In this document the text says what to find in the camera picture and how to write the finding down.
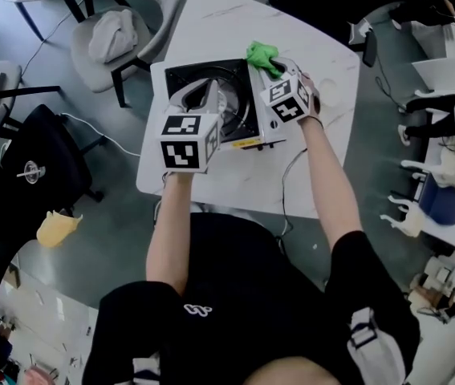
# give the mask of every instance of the gray floor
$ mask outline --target gray floor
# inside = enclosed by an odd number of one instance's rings
[[[64,4],[57,0],[30,3],[27,8],[44,35],[66,12]],[[157,24],[158,16],[153,15],[150,6],[144,5],[140,10],[151,17],[153,25]],[[65,96],[49,94],[19,99],[14,117],[23,120],[35,105],[44,102],[55,112],[67,111],[91,121],[127,149],[139,152],[152,101],[148,76],[139,72],[126,82],[131,109],[119,109],[112,90],[92,94],[81,83],[71,64],[69,40],[74,26],[72,18],[64,22],[24,76],[28,86],[60,84]],[[410,63],[425,55],[408,32],[399,33],[389,22],[375,28],[393,94],[399,101],[404,101],[415,89],[424,88]],[[37,46],[35,37],[15,8],[10,3],[0,2],[0,59],[11,59],[23,65]],[[404,117],[377,88],[374,78],[378,74],[378,67],[361,67],[345,168],[360,203],[364,228],[375,250],[397,282],[407,286],[412,276],[423,269],[431,253],[422,238],[407,238],[392,230],[378,216],[391,208],[386,201],[390,189],[407,191],[408,176],[398,169],[398,164],[405,158],[414,159],[419,148],[415,145],[405,148],[399,141],[396,126]],[[409,122],[414,122],[415,118],[421,120],[423,117],[409,117]],[[83,125],[72,123],[70,127],[82,144],[93,138]],[[136,190],[136,158],[119,152],[112,144],[89,153],[87,162],[94,188],[103,190],[106,198],[99,205],[82,198],[75,207],[76,213],[84,215],[78,232],[57,249],[43,249],[32,241],[21,250],[20,264],[23,270],[42,282],[94,306],[109,290],[144,278],[156,198]],[[272,232],[282,230],[282,216],[251,214]],[[292,221],[295,230],[286,239],[290,259],[313,281],[321,282],[329,274],[330,254],[319,222],[304,218],[293,218]]]

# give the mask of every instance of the yellow label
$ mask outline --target yellow label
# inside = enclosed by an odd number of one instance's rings
[[[249,147],[251,145],[257,145],[260,144],[261,140],[259,138],[255,139],[248,139],[248,140],[242,140],[242,141],[236,141],[233,143],[233,147],[236,148],[243,148],[243,147]]]

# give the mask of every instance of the white towel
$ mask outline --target white towel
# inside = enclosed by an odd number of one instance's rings
[[[93,27],[88,54],[97,63],[110,61],[131,51],[138,44],[130,10],[108,11]]]

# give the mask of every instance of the black pants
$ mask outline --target black pants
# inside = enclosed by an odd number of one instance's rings
[[[452,16],[434,10],[427,0],[411,0],[402,3],[395,10],[391,10],[389,16],[400,24],[413,20],[426,26],[445,25],[453,22]]]
[[[453,108],[455,107],[455,94],[432,97],[430,99],[414,99],[407,103],[406,112],[412,113],[426,108],[446,111],[449,114],[434,124],[426,124],[420,127],[407,127],[405,135],[418,138],[440,138],[455,136],[455,118]]]

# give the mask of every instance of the white logo on shirt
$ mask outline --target white logo on shirt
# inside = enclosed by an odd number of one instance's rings
[[[204,318],[208,316],[208,314],[213,310],[213,308],[209,306],[185,304],[185,310],[187,310],[188,313],[191,315],[199,314],[201,317]]]

